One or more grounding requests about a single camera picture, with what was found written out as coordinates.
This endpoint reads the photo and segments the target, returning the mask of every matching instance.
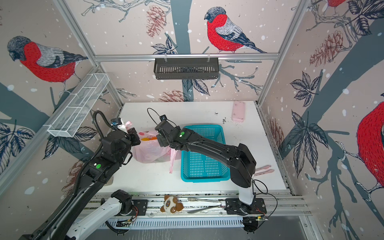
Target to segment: white snow dots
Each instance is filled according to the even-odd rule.
[[[324,7],[322,8],[322,12],[325,12],[325,10],[327,10],[327,7],[328,7],[328,2],[325,3]]]
[[[35,187],[29,187],[25,190],[24,194],[31,195],[34,190],[35,190]]]
[[[341,227],[347,231],[349,231],[349,227],[347,227],[344,223],[341,224]]]

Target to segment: leaf illustration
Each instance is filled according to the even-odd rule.
[[[348,1],[348,7],[352,14],[359,14],[362,7],[361,0],[350,0]]]
[[[48,138],[47,146],[45,147],[44,158],[52,156],[60,146],[60,137],[54,137],[52,135]]]
[[[167,48],[172,49],[172,42],[169,37],[167,37],[166,45],[167,45]]]
[[[307,90],[299,91],[294,98],[296,98],[297,100],[303,100],[308,94],[310,93]]]
[[[80,144],[77,139],[71,137],[59,137],[60,144],[69,153],[80,153]]]
[[[313,80],[311,84],[311,91],[314,91],[316,89],[317,85],[319,85],[319,82],[320,82],[320,76],[318,76]]]
[[[19,137],[24,139],[32,139],[35,135],[31,130],[24,127],[17,129],[16,133]]]
[[[303,143],[304,138],[301,138],[293,148],[293,160],[295,162],[297,177],[299,177],[299,173],[304,166],[305,147]]]
[[[292,111],[292,119],[293,119],[293,122],[295,123],[296,126],[302,128],[302,127],[305,127],[304,125],[304,121],[303,119],[300,117],[299,114],[295,113],[294,111]]]
[[[312,102],[312,94],[309,94],[306,98],[305,98],[305,101],[304,101],[304,105],[303,107],[307,107],[311,104]]]
[[[372,34],[369,30],[368,20],[366,18],[358,18],[353,25],[355,32],[360,36],[367,36]]]
[[[296,143],[299,141],[299,139],[302,138],[302,129],[295,127],[292,129],[288,134],[288,144],[290,145],[296,145]]]
[[[10,132],[11,132],[11,129],[7,125],[0,122],[0,136],[6,135]]]
[[[364,16],[368,19],[384,18],[384,1],[374,2],[365,12]]]
[[[290,83],[292,87],[296,90],[305,90],[305,85],[301,79],[296,79]]]
[[[157,51],[167,51],[168,50],[167,46],[164,44],[161,44],[161,43],[155,44],[152,47],[154,49],[156,49]]]
[[[96,134],[97,131],[91,127],[80,127],[73,138],[80,142],[85,142],[91,140]]]
[[[305,86],[305,89],[311,89],[311,78],[310,78],[310,76],[307,74],[307,73],[305,73],[305,72],[303,72],[303,83],[304,83],[304,86]]]
[[[20,138],[20,137],[18,137],[18,136],[15,136],[15,135],[13,135],[12,137],[11,137],[11,151],[12,151],[12,155],[14,156],[14,157],[16,157],[17,156],[17,154],[19,153],[19,152],[21,152],[21,150],[25,147],[25,143],[24,143],[24,141],[23,141],[23,139],[22,138]]]
[[[194,79],[193,87],[200,93],[209,95],[208,87],[201,79]]]
[[[310,161],[313,169],[316,169],[318,152],[317,152],[314,139],[311,137],[311,135],[308,132],[304,135],[304,145],[305,145],[305,155]]]
[[[0,137],[0,146],[5,143],[6,141],[8,141],[8,136],[3,136],[3,137]]]
[[[183,79],[182,83],[183,83],[183,87],[186,90],[191,89],[191,87],[193,86],[193,80],[192,79]]]
[[[10,142],[6,141],[0,145],[0,161],[2,166],[8,166],[9,158],[11,157]]]
[[[308,127],[311,136],[328,148],[327,135],[325,135],[325,132],[321,129],[321,127],[319,127],[316,123],[311,123]]]

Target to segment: stuffed toy bear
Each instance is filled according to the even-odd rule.
[[[175,213],[176,211],[183,210],[184,206],[181,202],[177,202],[177,197],[165,195],[164,205],[160,208],[161,212]]]

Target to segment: black cable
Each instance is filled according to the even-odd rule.
[[[149,111],[148,111],[149,109],[151,109],[152,111],[154,111],[159,117],[160,117],[160,115],[159,115],[155,110],[153,110],[152,108],[147,108],[147,113],[148,113],[149,117],[152,119],[152,121],[153,121],[154,123],[156,123],[155,120],[153,120],[152,116],[149,114]]]
[[[268,217],[267,217],[267,219],[269,219],[269,217],[275,212],[275,210],[277,209],[277,205],[278,205],[278,200],[277,200],[277,198],[274,196],[274,195],[272,195],[272,194],[270,194],[270,193],[267,193],[268,195],[271,195],[272,197],[274,197],[275,198],[275,200],[276,200],[276,206],[275,206],[275,209],[270,213],[270,215],[268,215]]]
[[[103,139],[104,138],[104,135],[103,133],[101,132],[101,129],[97,123],[97,120],[96,120],[96,115],[97,114],[100,114],[101,117],[103,118],[104,122],[110,126],[110,124],[108,123],[108,121],[106,120],[105,118],[105,115],[97,110],[93,113],[92,115],[92,121],[93,121],[93,124],[95,125],[95,128],[97,130],[97,132],[99,133],[100,135],[100,139]],[[45,235],[48,230],[56,223],[56,221],[61,217],[61,215],[64,213],[64,211],[68,208],[68,206],[73,202],[73,200],[75,199],[75,197],[77,196],[77,192],[78,192],[78,188],[79,188],[79,184],[80,184],[80,179],[81,179],[81,175],[83,174],[83,170],[87,167],[88,163],[94,159],[96,157],[96,155],[99,153],[99,151],[101,150],[101,148],[103,147],[103,144],[100,143],[99,147],[97,148],[97,150],[93,153],[92,157],[89,158],[86,162],[84,162],[84,164],[82,165],[81,169],[79,170],[78,174],[77,174],[77,177],[76,177],[76,180],[75,180],[75,183],[73,185],[73,191],[72,191],[72,194],[71,194],[71,197],[68,199],[68,201],[64,204],[64,206],[60,209],[59,212],[57,212],[57,214],[52,218],[52,220],[43,228],[43,230],[37,234],[33,240],[38,240],[40,239],[43,235]]]
[[[104,198],[102,198],[101,199],[101,204],[103,205],[105,203],[105,199]],[[129,231],[129,229],[128,230],[126,230],[126,229],[116,229],[116,228],[114,228],[108,221],[105,221],[105,225],[107,225],[107,227],[109,228],[109,229],[111,229],[114,233],[117,233],[118,235],[119,234],[125,234],[126,232],[128,232]]]

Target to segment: white table surface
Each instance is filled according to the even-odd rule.
[[[256,168],[271,165],[273,173],[254,177],[263,181],[269,190],[285,190],[276,160],[265,135],[259,114],[253,101],[245,102],[244,122],[231,119],[233,101],[224,102],[177,102],[177,103],[125,103],[120,117],[131,121],[137,132],[153,130],[155,123],[147,114],[147,108],[153,108],[159,115],[167,118],[181,128],[186,125],[218,124],[223,127],[225,142],[228,145],[247,145],[256,160]],[[155,121],[157,114],[149,110]],[[113,183],[104,186],[99,193],[110,193],[122,189],[129,193],[151,194],[198,194],[229,193],[237,191],[237,185],[231,180],[221,182],[192,183],[181,179],[181,160],[176,160],[173,174],[169,173],[170,162],[143,164],[131,159],[113,176]]]

